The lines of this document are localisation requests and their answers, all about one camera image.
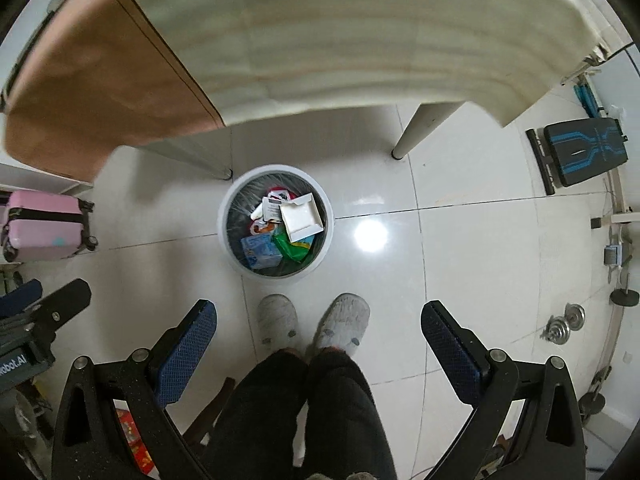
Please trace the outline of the left grey slipper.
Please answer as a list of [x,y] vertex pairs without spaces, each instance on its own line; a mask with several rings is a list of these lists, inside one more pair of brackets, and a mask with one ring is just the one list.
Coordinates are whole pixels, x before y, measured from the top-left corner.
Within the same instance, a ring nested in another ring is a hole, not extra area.
[[270,352],[297,347],[297,311],[287,296],[262,298],[257,307],[257,326],[259,340]]

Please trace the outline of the green snack bag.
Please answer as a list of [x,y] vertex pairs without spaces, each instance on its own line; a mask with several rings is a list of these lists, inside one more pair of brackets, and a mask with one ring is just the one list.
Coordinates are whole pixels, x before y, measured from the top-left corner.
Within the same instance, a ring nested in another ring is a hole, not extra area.
[[283,258],[295,263],[302,263],[309,254],[312,244],[314,244],[313,235],[304,237],[297,242],[291,242],[284,226],[277,226],[274,229],[271,240]]

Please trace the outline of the pink brown tablecloth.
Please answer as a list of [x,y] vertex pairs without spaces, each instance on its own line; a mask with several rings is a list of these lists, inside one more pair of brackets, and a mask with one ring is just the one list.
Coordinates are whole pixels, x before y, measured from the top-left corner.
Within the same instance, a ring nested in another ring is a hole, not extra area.
[[91,182],[122,145],[223,125],[134,0],[66,0],[11,86],[4,148],[25,165]]

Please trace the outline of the silver dumbbell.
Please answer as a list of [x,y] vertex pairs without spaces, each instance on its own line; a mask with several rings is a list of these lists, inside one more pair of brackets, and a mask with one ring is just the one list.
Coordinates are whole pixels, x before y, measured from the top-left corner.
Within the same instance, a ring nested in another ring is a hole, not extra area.
[[586,311],[581,304],[567,304],[562,315],[552,315],[548,319],[541,338],[562,346],[570,340],[570,335],[579,332],[585,326]]

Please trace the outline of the grey slipper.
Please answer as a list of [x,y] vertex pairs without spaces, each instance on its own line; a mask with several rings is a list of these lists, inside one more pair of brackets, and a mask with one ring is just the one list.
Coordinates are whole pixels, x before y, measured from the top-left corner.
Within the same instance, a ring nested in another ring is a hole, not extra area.
[[259,340],[270,352],[297,347],[297,311],[287,296],[262,298],[257,307],[257,326]]
[[314,337],[314,350],[334,349],[353,356],[361,346],[370,321],[367,301],[343,292],[330,304]]

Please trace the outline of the white trash bin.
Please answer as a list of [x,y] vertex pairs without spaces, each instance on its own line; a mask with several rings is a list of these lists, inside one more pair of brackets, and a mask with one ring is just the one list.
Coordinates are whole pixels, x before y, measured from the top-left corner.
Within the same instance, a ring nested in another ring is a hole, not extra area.
[[222,249],[235,270],[257,281],[291,281],[328,252],[333,208],[320,184],[295,167],[267,165],[239,177],[218,214]]

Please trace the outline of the striped cream tablecloth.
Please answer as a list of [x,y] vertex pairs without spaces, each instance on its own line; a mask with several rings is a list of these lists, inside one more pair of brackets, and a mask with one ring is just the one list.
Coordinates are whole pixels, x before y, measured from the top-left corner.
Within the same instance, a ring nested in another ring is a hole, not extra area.
[[507,124],[600,46],[578,0],[134,0],[229,125],[473,102]]

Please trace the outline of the pink suitcase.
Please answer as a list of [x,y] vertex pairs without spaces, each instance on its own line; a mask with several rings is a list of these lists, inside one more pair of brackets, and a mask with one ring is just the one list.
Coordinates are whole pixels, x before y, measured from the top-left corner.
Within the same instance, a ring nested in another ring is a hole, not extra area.
[[93,203],[40,191],[1,193],[1,251],[10,263],[58,260],[93,252],[98,240],[91,234]]

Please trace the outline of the red yellow box on floor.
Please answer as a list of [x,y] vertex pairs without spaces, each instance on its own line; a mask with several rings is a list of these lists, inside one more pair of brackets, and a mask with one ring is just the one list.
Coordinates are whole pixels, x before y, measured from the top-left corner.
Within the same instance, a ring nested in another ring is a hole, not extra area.
[[121,408],[118,408],[116,413],[131,453],[134,456],[134,460],[142,474],[146,474],[148,476],[154,469],[154,463],[148,449],[142,442],[142,437],[140,436],[140,432],[134,422],[134,418],[130,411],[122,410]]

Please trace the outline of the person's black trouser legs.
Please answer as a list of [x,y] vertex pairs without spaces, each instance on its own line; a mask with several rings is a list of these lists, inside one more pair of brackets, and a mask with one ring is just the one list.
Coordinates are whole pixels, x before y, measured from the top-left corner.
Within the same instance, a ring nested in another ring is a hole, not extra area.
[[355,361],[279,350],[255,366],[216,421],[202,463],[214,479],[393,479],[371,389]]

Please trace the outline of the blue tissue packet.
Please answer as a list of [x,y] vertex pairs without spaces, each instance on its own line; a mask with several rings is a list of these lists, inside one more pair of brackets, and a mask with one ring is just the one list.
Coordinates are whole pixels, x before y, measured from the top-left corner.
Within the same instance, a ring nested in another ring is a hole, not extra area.
[[283,258],[271,233],[244,237],[241,246],[248,267],[253,271],[276,268]]

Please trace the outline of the red white snack bag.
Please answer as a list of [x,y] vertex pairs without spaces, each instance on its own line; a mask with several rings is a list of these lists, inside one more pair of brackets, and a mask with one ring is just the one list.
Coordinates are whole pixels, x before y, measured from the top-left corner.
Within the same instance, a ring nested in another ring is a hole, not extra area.
[[273,231],[282,223],[280,206],[296,195],[287,188],[272,188],[267,192],[254,211],[250,214],[250,235]]

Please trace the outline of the right grey slipper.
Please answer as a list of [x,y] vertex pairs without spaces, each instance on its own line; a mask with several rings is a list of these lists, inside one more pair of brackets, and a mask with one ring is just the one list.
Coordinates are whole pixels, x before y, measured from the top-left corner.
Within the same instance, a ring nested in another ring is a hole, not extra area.
[[314,350],[334,349],[353,356],[361,346],[370,321],[367,301],[343,292],[330,304],[314,337]]

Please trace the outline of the black blue exercise board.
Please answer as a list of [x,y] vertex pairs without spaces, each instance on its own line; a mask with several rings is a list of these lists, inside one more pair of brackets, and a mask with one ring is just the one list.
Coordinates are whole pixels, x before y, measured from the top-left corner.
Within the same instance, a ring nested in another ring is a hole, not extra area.
[[569,188],[622,166],[628,155],[627,137],[617,119],[586,118],[545,126],[542,136],[526,131],[541,174],[544,192],[552,196],[555,180]]

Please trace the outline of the white table leg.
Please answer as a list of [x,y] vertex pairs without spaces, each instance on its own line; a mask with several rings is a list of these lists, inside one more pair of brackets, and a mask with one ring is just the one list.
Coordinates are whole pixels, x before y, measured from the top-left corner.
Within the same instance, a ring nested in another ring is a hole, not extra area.
[[403,159],[462,105],[463,102],[421,104],[390,152],[393,159]]
[[232,169],[221,162],[211,151],[203,148],[190,136],[164,139],[138,146],[138,150],[157,154],[165,158],[206,171],[218,180],[229,181],[233,177]]

